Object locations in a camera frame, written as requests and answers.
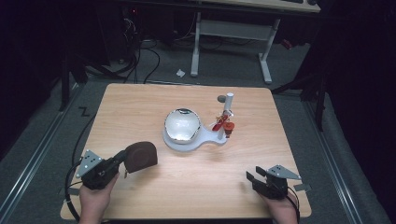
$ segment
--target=gray carpet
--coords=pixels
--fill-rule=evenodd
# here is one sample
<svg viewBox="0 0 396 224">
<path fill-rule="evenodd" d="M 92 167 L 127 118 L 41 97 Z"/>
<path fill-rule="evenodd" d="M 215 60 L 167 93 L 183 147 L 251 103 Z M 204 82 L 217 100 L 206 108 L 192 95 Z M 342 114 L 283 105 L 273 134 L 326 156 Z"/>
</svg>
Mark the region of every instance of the gray carpet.
<svg viewBox="0 0 396 224">
<path fill-rule="evenodd" d="M 159 67 L 149 77 L 148 83 L 185 83 L 218 86 L 265 87 L 274 89 L 294 78 L 301 61 L 309 46 L 284 49 L 274 45 L 268 58 L 273 76 L 273 84 L 263 83 L 260 65 L 255 53 L 242 50 L 231 51 L 234 44 L 222 44 L 216 50 L 217 43 L 203 43 L 201 51 L 200 74 L 190 77 L 192 46 L 164 46 L 159 43 L 155 50 L 161 57 Z M 244 48 L 254 51 L 260 43 L 245 45 Z M 137 82 L 141 83 L 145 76 L 155 67 L 157 56 L 146 49 L 141 50 L 137 66 Z M 185 71 L 184 77 L 176 76 L 178 69 Z M 128 83 L 133 83 L 132 74 Z M 85 86 L 76 91 L 76 98 L 70 105 L 59 130 L 53 135 L 48 152 L 31 179 L 26 191 L 11 213 L 7 223 L 74 223 L 60 218 L 60 210 L 64 202 L 62 193 L 64 177 L 71 166 L 73 148 L 85 125 L 97 111 L 106 85 L 114 80 L 105 77 L 90 76 Z M 1 161 L 2 179 L 0 200 L 3 202 L 17 182 L 19 176 L 43 139 L 51 122 L 59 116 L 60 86 L 53 90 L 51 98 L 32 117 L 29 126 L 15 144 L 14 148 Z M 295 91 L 275 95 L 276 106 L 285 128 L 286 135 L 300 174 L 305 184 L 312 189 L 307 192 L 312 207 L 312 215 L 303 218 L 301 223 L 352 223 L 340 200 L 339 192 L 322 152 L 322 136 L 332 149 L 334 158 L 343 177 L 350 187 L 351 195 L 361 214 L 362 223 L 390 223 L 382 207 L 376 201 L 369 183 L 365 179 L 359 165 L 353 158 L 347 142 L 332 111 L 331 102 L 326 99 L 326 110 L 323 117 L 324 133 L 318 134 L 312 124 L 312 117 L 306 110 L 306 103 L 300 101 Z M 86 107 L 83 116 L 82 107 Z M 81 154 L 89 128 L 83 134 L 77 147 L 77 157 Z"/>
</svg>

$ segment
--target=table top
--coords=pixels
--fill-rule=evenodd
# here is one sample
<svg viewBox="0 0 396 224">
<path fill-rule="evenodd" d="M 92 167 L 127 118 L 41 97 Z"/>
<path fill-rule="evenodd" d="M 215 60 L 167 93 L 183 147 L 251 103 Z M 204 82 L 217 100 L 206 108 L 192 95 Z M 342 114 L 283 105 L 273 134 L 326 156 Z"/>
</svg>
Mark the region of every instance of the table top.
<svg viewBox="0 0 396 224">
<path fill-rule="evenodd" d="M 202 2 L 231 4 L 245 7 L 265 7 L 300 12 L 320 12 L 318 4 L 311 6 L 307 3 L 307 0 L 304 0 L 303 3 L 292 3 L 282 0 L 202 0 Z"/>
<path fill-rule="evenodd" d="M 231 120 L 235 128 L 224 145 L 204 144 L 191 152 L 179 152 L 165 144 L 164 119 L 171 111 L 195 111 L 210 129 L 224 107 L 217 98 L 228 92 L 234 94 Z M 85 149 L 108 159 L 141 141 L 156 146 L 158 164 L 126 178 L 125 167 L 120 166 L 121 176 L 105 218 L 269 217 L 265 203 L 246 179 L 246 171 L 259 178 L 256 166 L 268 169 L 281 164 L 299 174 L 272 93 L 265 88 L 108 85 Z M 292 187 L 302 181 L 288 183 Z M 301 216 L 310 216 L 305 192 L 297 195 Z M 78 196 L 72 196 L 72 201 L 79 211 Z M 73 219 L 66 204 L 61 216 Z"/>
</svg>

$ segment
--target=human hand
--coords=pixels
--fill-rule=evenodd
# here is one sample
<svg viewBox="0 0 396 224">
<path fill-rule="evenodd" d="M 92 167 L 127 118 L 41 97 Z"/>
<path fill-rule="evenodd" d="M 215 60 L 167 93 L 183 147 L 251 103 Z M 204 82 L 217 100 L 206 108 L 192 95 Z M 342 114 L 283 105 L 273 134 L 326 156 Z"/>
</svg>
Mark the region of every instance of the human hand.
<svg viewBox="0 0 396 224">
<path fill-rule="evenodd" d="M 116 174 L 104 189 L 88 189 L 84 185 L 79 189 L 79 201 L 81 203 L 80 224 L 101 223 L 103 214 L 110 203 L 110 194 L 117 178 Z"/>
<path fill-rule="evenodd" d="M 297 214 L 291 202 L 284 198 L 282 200 L 269 199 L 259 193 L 265 203 L 268 205 L 270 213 L 277 224 L 297 224 Z M 296 204 L 297 199 L 288 192 L 289 198 Z"/>
</svg>

